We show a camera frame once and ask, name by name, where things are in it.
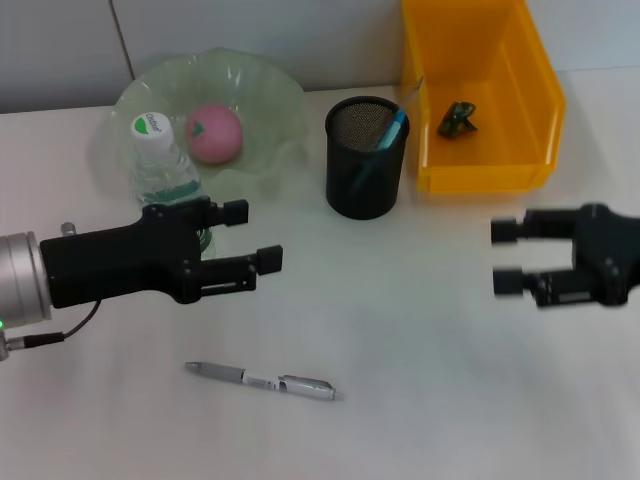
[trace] white bottle cap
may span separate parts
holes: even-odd
[[[131,134],[141,154],[163,155],[173,145],[173,129],[161,113],[143,113],[131,122]]]

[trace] yellow plastic bin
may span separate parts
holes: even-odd
[[[519,192],[554,171],[565,99],[524,0],[403,0],[403,93],[418,190]],[[478,131],[438,135],[453,102],[477,106]]]

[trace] silver pen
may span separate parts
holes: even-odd
[[[284,375],[282,377],[263,377],[248,373],[244,368],[227,367],[209,362],[186,362],[184,366],[190,372],[223,382],[244,383],[250,387],[293,393],[320,400],[336,400],[336,389],[328,382],[311,378]]]

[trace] plastic bottle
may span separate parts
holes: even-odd
[[[176,144],[165,115],[143,113],[131,123],[131,134],[138,153],[133,183],[143,205],[171,205],[204,196],[198,172],[189,155]],[[199,235],[202,256],[213,257],[211,231],[207,229]]]

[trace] black mesh pen holder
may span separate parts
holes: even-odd
[[[327,115],[327,201],[341,215],[370,220],[395,205],[409,120],[388,148],[378,145],[397,111],[384,98],[354,97]]]

